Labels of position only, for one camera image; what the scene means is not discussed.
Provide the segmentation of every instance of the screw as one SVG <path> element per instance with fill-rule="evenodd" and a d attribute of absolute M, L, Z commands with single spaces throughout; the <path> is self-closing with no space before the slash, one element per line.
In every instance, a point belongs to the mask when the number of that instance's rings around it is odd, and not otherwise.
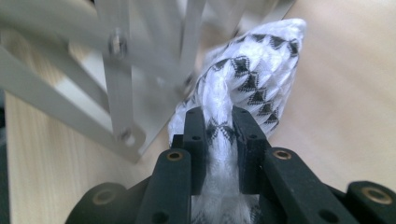
<path fill-rule="evenodd" d="M 131 136 L 131 129 L 124 128 L 119 134 L 119 139 L 125 142 L 130 136 Z"/>
<path fill-rule="evenodd" d="M 108 40 L 108 51 L 110 55 L 122 59 L 127 53 L 127 41 L 125 35 L 122 34 L 121 30 L 116 30 Z"/>

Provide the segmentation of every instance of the wooden table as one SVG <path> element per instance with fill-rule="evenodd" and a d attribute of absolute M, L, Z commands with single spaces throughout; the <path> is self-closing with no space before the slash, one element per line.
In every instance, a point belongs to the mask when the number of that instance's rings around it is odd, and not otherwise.
<path fill-rule="evenodd" d="M 395 11 L 393 0 L 297 0 L 287 15 L 308 28 L 270 142 L 295 150 L 341 190 L 363 179 L 396 190 Z M 29 62 L 37 72 L 58 72 L 35 57 Z M 10 94 L 7 130 L 13 223 L 63 223 L 88 189 L 107 181 L 131 187 L 167 148 L 163 130 L 131 164 Z"/>

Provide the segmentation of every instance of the screw hole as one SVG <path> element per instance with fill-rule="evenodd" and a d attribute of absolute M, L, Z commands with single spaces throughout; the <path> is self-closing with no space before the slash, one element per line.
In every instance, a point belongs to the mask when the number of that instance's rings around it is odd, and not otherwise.
<path fill-rule="evenodd" d="M 155 224 L 167 223 L 168 220 L 169 220 L 169 216 L 165 212 L 154 213 L 151 217 L 151 222 Z"/>
<path fill-rule="evenodd" d="M 126 141 L 131 136 L 131 129 L 130 128 L 123 128 L 119 133 L 119 139 L 121 141 Z"/>
<path fill-rule="evenodd" d="M 113 202 L 116 198 L 116 192 L 113 189 L 102 189 L 95 193 L 92 201 L 96 205 L 104 205 Z"/>
<path fill-rule="evenodd" d="M 373 188 L 373 187 L 365 187 L 361 189 L 361 192 L 366 196 L 368 199 L 375 203 L 382 203 L 382 204 L 391 204 L 392 198 L 381 189 Z"/>
<path fill-rule="evenodd" d="M 329 210 L 320 210 L 318 213 L 323 220 L 329 223 L 338 223 L 340 221 L 338 216 Z"/>
<path fill-rule="evenodd" d="M 183 158 L 183 154 L 180 152 L 171 152 L 166 157 L 169 161 L 180 161 Z"/>
<path fill-rule="evenodd" d="M 283 151 L 283 150 L 277 150 L 273 153 L 275 157 L 281 160 L 289 160 L 291 159 L 291 155 L 289 152 Z"/>

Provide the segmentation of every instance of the metal frame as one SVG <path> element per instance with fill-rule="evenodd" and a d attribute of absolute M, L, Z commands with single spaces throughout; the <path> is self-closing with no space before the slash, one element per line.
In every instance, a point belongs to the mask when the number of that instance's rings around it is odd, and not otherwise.
<path fill-rule="evenodd" d="M 180 10 L 177 0 L 96 0 L 96 12 L 73 1 L 0 2 L 0 32 L 23 35 L 105 111 L 110 126 L 70 102 L 5 47 L 0 48 L 0 87 L 137 161 L 174 113 L 193 74 L 206 0 L 185 1 L 185 10 Z M 230 35 L 238 26 L 246 2 L 208 1 L 225 22 L 224 34 Z M 67 43 L 71 42 L 102 54 L 106 91 L 69 54 Z"/>

